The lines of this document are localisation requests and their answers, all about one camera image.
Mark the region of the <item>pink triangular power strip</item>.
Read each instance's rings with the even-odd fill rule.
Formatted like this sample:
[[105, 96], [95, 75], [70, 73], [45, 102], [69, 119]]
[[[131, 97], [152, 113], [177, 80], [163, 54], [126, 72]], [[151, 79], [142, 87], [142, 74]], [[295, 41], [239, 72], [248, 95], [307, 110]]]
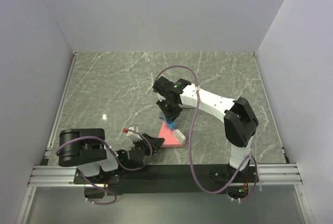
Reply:
[[166, 126], [166, 123], [163, 122], [159, 135], [159, 138], [164, 138], [165, 141], [162, 144], [162, 148], [173, 148], [173, 147], [184, 147], [186, 142], [183, 145], [180, 145], [176, 138], [173, 136], [173, 131]]

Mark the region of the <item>blue square plug adapter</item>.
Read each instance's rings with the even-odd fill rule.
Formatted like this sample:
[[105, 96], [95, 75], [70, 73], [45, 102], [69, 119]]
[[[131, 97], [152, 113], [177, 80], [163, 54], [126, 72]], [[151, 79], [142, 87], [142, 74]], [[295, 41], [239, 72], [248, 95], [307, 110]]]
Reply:
[[170, 123], [167, 123], [166, 122], [166, 126], [171, 129], [171, 130], [174, 130], [175, 129], [175, 122], [174, 121], [171, 121]]

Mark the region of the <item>white square plug adapter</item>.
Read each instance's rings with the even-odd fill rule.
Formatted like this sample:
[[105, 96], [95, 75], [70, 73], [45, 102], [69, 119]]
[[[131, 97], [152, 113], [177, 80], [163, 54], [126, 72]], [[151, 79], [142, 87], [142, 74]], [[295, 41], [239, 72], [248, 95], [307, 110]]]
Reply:
[[173, 131], [173, 136], [176, 138], [180, 145], [183, 145], [186, 142], [186, 137], [179, 129], [175, 129]]

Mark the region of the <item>white triangular power strip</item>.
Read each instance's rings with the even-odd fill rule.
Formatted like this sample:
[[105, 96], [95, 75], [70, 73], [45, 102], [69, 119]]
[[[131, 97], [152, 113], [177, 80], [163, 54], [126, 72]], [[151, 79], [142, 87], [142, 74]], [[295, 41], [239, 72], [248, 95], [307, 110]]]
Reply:
[[184, 104], [180, 104], [180, 107], [181, 107], [181, 108], [184, 108], [184, 109], [191, 109], [191, 108], [193, 108], [193, 107], [190, 106], [190, 105], [184, 105]]

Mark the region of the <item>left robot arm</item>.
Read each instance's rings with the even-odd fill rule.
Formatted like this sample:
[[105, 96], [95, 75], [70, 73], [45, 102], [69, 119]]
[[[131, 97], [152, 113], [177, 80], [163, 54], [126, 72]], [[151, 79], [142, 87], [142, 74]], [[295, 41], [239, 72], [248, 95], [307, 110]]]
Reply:
[[76, 167], [91, 183], [99, 183], [104, 172], [118, 169], [137, 171], [147, 166], [165, 141], [164, 138], [139, 133], [136, 125], [124, 128], [123, 133], [133, 146], [129, 150], [114, 151], [106, 142], [102, 128], [63, 130], [56, 150], [58, 165]]

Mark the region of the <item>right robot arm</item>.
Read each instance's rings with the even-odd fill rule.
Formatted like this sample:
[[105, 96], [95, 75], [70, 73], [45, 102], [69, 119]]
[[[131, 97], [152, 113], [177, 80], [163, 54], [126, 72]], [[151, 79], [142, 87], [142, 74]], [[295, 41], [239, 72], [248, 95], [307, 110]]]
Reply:
[[247, 99], [225, 98], [202, 90], [195, 84], [179, 79], [171, 82], [161, 76], [153, 86], [158, 93], [156, 104], [164, 115], [164, 122], [173, 128], [174, 120], [183, 111], [182, 107], [199, 107], [224, 124], [225, 136], [231, 143], [231, 156], [228, 163], [228, 175], [235, 182], [247, 175], [249, 168], [250, 146], [259, 121]]

